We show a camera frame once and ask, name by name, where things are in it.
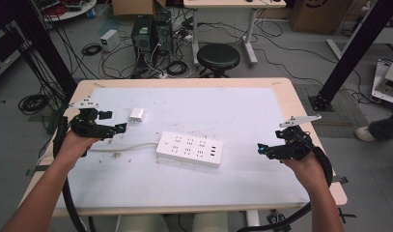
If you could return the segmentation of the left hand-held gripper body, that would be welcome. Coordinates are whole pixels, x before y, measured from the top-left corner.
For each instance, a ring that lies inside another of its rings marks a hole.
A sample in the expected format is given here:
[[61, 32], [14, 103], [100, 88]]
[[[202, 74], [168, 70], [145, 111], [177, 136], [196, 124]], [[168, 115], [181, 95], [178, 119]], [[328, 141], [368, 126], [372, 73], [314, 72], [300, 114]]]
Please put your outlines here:
[[91, 100], [90, 97], [82, 101], [75, 101], [69, 104], [69, 108], [76, 108], [79, 113], [70, 120], [70, 128], [82, 137], [92, 138], [112, 138], [114, 126], [99, 125], [96, 123], [98, 113], [98, 103]]

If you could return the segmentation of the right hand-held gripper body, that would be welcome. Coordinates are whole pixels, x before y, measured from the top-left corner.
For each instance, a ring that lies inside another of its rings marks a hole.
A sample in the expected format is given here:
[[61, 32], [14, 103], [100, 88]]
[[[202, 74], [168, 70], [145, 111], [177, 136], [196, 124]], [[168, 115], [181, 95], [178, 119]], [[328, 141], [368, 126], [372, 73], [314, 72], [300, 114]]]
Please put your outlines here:
[[321, 149], [312, 142], [310, 134], [301, 129], [300, 125], [321, 119], [320, 114], [313, 116], [291, 116], [279, 127], [285, 134], [284, 145], [273, 146], [274, 160], [301, 160], [309, 152], [317, 154]]

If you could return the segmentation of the person's left hand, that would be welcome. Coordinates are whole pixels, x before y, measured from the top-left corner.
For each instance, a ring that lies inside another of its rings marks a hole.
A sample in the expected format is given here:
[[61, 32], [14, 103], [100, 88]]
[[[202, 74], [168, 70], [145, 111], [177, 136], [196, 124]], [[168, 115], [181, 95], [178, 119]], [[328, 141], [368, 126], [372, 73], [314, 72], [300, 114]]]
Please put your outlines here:
[[77, 160], [96, 142], [98, 142], [98, 138], [82, 137], [70, 130], [66, 134], [55, 160], [72, 169]]

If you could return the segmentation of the person's right hand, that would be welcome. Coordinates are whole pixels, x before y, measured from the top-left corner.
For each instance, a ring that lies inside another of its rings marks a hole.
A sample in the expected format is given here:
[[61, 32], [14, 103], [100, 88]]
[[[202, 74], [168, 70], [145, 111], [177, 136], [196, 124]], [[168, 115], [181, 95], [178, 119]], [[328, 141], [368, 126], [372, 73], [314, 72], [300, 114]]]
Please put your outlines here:
[[308, 193], [327, 187], [322, 166], [313, 152], [308, 153], [301, 160], [282, 159], [281, 162], [293, 170]]

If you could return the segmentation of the white charger plug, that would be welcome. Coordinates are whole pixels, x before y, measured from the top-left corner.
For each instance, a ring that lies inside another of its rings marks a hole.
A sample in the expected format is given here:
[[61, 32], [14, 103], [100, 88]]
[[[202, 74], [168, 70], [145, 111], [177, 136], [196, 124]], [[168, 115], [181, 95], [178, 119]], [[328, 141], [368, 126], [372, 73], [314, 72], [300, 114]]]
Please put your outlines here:
[[144, 120], [145, 109], [144, 108], [133, 108], [129, 115], [129, 121], [132, 123], [141, 123]]

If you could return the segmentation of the dark floor mat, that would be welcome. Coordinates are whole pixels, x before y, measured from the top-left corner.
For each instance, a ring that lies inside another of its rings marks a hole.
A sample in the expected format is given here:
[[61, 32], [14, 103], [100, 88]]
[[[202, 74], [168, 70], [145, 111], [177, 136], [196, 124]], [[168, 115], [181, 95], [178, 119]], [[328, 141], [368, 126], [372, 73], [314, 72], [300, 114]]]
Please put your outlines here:
[[295, 84], [295, 91], [308, 115], [320, 114], [322, 118], [312, 123], [319, 137], [354, 138], [353, 132], [368, 122], [348, 92], [338, 92], [324, 111], [315, 111], [310, 102], [321, 89], [318, 85]]

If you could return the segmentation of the white table leg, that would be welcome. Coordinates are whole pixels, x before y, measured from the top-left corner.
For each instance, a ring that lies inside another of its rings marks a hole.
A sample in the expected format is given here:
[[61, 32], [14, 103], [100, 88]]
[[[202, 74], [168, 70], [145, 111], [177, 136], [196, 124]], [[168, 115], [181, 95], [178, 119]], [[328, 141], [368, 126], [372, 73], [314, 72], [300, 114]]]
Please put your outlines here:
[[246, 221], [248, 226], [259, 226], [260, 218], [257, 210], [248, 210], [246, 213]]

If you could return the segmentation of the white power strip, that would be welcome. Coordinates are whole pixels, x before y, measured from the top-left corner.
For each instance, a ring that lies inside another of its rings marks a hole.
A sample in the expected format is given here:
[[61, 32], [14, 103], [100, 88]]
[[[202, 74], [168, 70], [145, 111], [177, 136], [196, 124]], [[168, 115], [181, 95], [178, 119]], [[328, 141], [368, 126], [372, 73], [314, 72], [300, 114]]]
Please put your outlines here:
[[221, 164], [223, 143], [217, 140], [164, 131], [156, 152], [160, 157], [217, 168]]

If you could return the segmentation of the white power supply box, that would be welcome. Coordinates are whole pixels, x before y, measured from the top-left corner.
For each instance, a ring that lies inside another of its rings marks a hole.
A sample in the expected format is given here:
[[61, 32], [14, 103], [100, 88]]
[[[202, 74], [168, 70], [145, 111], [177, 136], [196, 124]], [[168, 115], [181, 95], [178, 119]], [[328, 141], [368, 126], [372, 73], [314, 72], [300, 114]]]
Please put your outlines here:
[[113, 51], [121, 43], [118, 31], [114, 29], [109, 30], [104, 35], [102, 35], [99, 39], [102, 45], [102, 49], [105, 52]]

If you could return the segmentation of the white table mat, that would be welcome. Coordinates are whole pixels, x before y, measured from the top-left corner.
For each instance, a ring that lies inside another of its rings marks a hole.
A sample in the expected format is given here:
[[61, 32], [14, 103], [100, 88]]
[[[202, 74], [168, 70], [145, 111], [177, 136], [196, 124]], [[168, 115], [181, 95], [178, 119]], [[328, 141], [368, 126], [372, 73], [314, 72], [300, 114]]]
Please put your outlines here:
[[[145, 109], [141, 123], [93, 145], [69, 175], [79, 209], [262, 207], [308, 200], [294, 173], [257, 151], [280, 144], [283, 121], [270, 88], [98, 88], [91, 98], [111, 111], [110, 125]], [[223, 143], [219, 167], [165, 159], [164, 131]]]

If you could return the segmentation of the black computer tower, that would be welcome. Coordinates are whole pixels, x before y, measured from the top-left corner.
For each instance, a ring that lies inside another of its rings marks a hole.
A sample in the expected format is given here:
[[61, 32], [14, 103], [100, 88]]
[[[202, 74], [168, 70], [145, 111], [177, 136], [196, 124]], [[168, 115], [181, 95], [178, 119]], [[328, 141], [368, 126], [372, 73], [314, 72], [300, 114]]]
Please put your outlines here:
[[162, 55], [173, 52], [172, 25], [170, 20], [156, 20], [155, 30], [160, 44], [159, 51]]
[[131, 39], [137, 58], [137, 65], [141, 68], [148, 67], [152, 62], [151, 56], [154, 50], [152, 15], [139, 15], [135, 18]]

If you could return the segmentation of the black round stool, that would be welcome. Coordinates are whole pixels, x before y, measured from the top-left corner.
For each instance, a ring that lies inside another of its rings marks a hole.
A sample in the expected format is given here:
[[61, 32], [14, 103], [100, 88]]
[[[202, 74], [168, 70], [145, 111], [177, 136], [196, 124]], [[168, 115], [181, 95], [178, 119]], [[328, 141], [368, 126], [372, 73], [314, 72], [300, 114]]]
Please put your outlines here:
[[239, 52], [224, 43], [210, 43], [204, 45], [197, 52], [197, 61], [203, 67], [199, 75], [208, 77], [227, 77], [225, 73], [235, 68], [240, 62]]

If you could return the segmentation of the small cardboard box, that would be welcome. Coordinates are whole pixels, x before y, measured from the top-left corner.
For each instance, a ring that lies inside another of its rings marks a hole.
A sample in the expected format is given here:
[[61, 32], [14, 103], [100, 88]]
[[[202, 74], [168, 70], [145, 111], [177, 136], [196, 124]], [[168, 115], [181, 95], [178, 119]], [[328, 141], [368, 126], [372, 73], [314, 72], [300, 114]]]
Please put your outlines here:
[[166, 0], [112, 0], [114, 15], [152, 15]]

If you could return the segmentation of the white machine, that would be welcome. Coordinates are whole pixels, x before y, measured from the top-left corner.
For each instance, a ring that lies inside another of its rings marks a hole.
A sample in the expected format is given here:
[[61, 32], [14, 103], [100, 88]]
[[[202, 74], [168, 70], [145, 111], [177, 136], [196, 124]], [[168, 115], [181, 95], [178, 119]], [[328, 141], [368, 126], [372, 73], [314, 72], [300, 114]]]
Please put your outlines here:
[[377, 63], [372, 96], [393, 103], [393, 62], [379, 59]]

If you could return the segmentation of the round white table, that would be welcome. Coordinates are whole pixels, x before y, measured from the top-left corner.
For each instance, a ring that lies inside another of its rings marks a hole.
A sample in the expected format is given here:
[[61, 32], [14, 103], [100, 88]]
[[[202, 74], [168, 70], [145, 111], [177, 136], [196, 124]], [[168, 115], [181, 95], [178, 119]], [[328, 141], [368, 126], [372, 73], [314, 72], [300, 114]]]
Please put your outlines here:
[[32, 0], [43, 19], [60, 21], [84, 15], [91, 11], [97, 0]]

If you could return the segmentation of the large cardboard box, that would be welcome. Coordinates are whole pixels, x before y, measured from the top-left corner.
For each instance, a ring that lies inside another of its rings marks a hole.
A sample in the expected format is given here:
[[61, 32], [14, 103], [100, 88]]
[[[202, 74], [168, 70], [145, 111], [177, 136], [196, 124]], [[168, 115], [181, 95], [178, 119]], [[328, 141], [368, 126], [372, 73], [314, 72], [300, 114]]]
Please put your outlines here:
[[295, 32], [334, 34], [353, 0], [295, 0], [289, 22]]

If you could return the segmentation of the white desk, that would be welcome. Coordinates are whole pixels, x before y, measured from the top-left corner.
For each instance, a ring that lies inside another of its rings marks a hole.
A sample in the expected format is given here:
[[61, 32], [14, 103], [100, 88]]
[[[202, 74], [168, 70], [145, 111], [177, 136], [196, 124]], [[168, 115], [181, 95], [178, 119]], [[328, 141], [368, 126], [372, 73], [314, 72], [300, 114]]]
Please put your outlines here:
[[192, 10], [193, 16], [193, 36], [192, 36], [192, 54], [193, 62], [196, 67], [200, 66], [197, 59], [197, 52], [199, 51], [198, 39], [198, 23], [199, 15], [203, 9], [248, 9], [248, 28], [246, 34], [241, 37], [241, 42], [245, 48], [249, 65], [253, 66], [258, 63], [256, 54], [251, 45], [251, 38], [253, 28], [256, 20], [257, 11], [259, 9], [282, 9], [287, 6], [285, 0], [183, 0], [183, 5]]

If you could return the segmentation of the black metal post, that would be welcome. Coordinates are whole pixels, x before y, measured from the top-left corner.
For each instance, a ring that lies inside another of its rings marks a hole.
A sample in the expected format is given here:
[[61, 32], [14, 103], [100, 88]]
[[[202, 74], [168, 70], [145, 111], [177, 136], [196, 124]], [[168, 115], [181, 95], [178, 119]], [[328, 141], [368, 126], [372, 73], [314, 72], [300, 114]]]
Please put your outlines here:
[[7, 0], [7, 4], [14, 11], [15, 20], [49, 67], [66, 98], [70, 99], [77, 84], [49, 34], [44, 29], [33, 4], [30, 0]]
[[322, 89], [309, 101], [315, 111], [329, 111], [331, 102], [379, 33], [393, 16], [393, 0], [378, 0], [354, 33]]

